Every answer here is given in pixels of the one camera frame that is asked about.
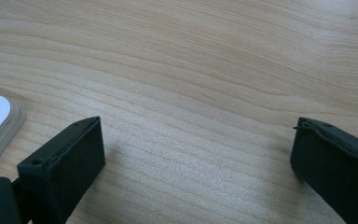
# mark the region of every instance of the round hole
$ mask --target round hole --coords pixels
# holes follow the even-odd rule
[[[34,160],[31,162],[32,165],[40,165],[42,164],[43,160]]]

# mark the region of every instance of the black object edge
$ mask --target black object edge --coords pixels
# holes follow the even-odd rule
[[[358,138],[315,119],[299,118],[290,162],[349,224],[358,224]]]
[[[104,165],[101,119],[73,123],[0,177],[0,223],[65,223]]]

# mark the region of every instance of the black foam block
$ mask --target black foam block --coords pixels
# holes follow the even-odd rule
[[[290,162],[347,222],[358,224],[358,138],[333,125],[300,118]]]
[[[33,223],[65,223],[104,164],[99,117],[72,124],[22,161],[19,179],[35,201]]]

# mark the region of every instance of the wooden table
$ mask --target wooden table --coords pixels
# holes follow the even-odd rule
[[[298,117],[358,136],[358,0],[0,0],[0,176],[101,116],[107,164],[68,223],[343,223],[294,175]]]

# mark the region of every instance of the light wood surface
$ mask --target light wood surface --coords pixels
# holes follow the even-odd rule
[[[0,176],[101,116],[68,223],[343,223],[293,174],[298,117],[358,136],[358,0],[0,0]]]

